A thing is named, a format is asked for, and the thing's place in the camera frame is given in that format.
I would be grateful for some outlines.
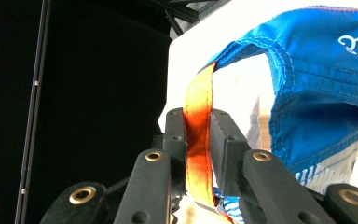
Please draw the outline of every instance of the black metal frame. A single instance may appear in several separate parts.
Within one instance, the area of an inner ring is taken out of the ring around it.
[[[189,23],[199,22],[201,19],[207,17],[217,8],[221,7],[230,0],[135,0],[146,6],[155,8],[156,10],[164,11],[167,19],[178,36],[184,32],[175,18]],[[186,6],[188,3],[210,2],[199,11]]]

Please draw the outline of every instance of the orange strap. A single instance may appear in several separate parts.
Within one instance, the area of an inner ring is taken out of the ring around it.
[[[187,88],[184,116],[187,133],[186,184],[198,203],[216,207],[213,169],[209,155],[209,123],[212,112],[212,74],[215,63],[205,67]]]

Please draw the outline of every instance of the metal rivet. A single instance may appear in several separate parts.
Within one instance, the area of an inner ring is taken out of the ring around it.
[[[162,154],[160,152],[149,152],[146,154],[146,160],[147,161],[159,161],[162,159]]]
[[[268,153],[265,152],[255,152],[253,154],[255,160],[257,161],[270,161],[271,157]]]
[[[353,189],[341,189],[338,193],[347,203],[358,206],[358,191]]]
[[[97,190],[91,186],[77,189],[69,196],[69,202],[72,204],[86,203],[95,196],[95,191]]]

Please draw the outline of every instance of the white lettering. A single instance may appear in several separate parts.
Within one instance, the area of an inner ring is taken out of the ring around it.
[[[358,54],[358,37],[357,38],[353,38],[350,35],[343,35],[342,37],[340,37],[338,39],[338,42],[345,46],[345,50],[347,50],[349,53],[352,54]]]

